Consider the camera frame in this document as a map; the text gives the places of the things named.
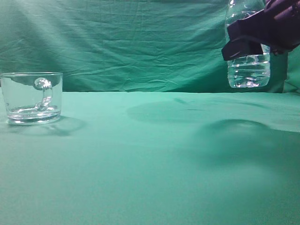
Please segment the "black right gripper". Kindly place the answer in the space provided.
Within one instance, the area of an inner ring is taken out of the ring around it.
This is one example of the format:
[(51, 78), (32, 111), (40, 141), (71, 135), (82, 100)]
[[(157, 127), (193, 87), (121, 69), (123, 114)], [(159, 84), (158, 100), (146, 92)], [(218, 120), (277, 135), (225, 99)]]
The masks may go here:
[(275, 55), (293, 51), (300, 45), (300, 2), (267, 0), (264, 10), (233, 22), (227, 31), (224, 61), (262, 55), (261, 44), (270, 45)]

